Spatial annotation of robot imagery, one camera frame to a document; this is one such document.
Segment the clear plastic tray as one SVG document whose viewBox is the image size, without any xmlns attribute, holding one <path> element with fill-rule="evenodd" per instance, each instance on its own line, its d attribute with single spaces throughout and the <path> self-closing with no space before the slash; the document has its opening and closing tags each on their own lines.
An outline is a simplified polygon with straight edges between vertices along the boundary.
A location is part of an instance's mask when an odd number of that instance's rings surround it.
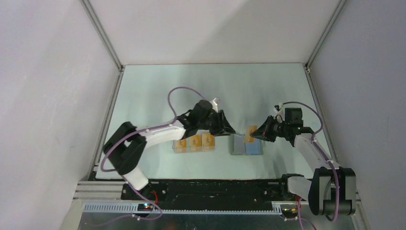
<svg viewBox="0 0 406 230">
<path fill-rule="evenodd" d="M 214 151 L 215 137 L 209 132 L 198 133 L 186 139 L 174 140 L 172 149 L 175 153 Z"/>
</svg>

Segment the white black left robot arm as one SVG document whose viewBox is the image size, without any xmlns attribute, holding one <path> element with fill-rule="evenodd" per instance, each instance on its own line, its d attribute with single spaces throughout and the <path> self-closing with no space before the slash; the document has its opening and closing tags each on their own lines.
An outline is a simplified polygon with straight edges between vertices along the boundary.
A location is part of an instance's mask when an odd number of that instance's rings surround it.
<svg viewBox="0 0 406 230">
<path fill-rule="evenodd" d="M 236 133 L 214 100 L 200 100 L 194 108 L 175 116 L 167 124 L 139 129 L 131 122 L 122 123 L 104 144 L 104 158 L 99 168 L 107 172 L 104 164 L 109 161 L 113 166 L 111 170 L 131 186 L 133 194 L 139 199 L 147 199 L 151 186 L 138 165 L 144 150 L 163 142 L 187 139 L 200 130 L 206 130 L 214 137 Z"/>
</svg>

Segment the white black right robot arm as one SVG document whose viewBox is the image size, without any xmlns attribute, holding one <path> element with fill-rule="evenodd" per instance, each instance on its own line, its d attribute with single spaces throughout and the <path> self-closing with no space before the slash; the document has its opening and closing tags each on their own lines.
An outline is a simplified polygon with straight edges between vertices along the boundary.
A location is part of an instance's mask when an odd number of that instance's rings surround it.
<svg viewBox="0 0 406 230">
<path fill-rule="evenodd" d="M 331 159 L 318 143 L 316 132 L 304 126 L 301 108 L 275 106 L 277 114 L 250 133 L 252 138 L 275 142 L 288 141 L 303 156 L 313 172 L 311 179 L 297 173 L 284 174 L 279 180 L 279 196 L 291 200 L 295 196 L 308 202 L 311 212 L 326 216 L 330 221 L 339 215 L 356 212 L 356 174 Z"/>
</svg>

